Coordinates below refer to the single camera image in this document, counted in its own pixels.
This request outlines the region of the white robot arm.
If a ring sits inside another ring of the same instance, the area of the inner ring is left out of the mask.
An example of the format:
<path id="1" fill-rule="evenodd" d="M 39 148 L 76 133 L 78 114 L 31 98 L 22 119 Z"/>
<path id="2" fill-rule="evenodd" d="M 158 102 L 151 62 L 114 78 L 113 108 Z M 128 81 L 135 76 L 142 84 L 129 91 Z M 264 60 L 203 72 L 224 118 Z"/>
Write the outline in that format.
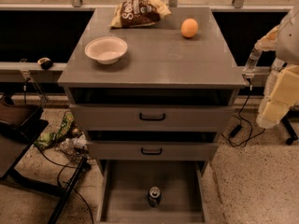
<path id="1" fill-rule="evenodd" d="M 256 119 L 261 128 L 270 129 L 299 101 L 299 5 L 259 39 L 254 48 L 276 53 Z"/>

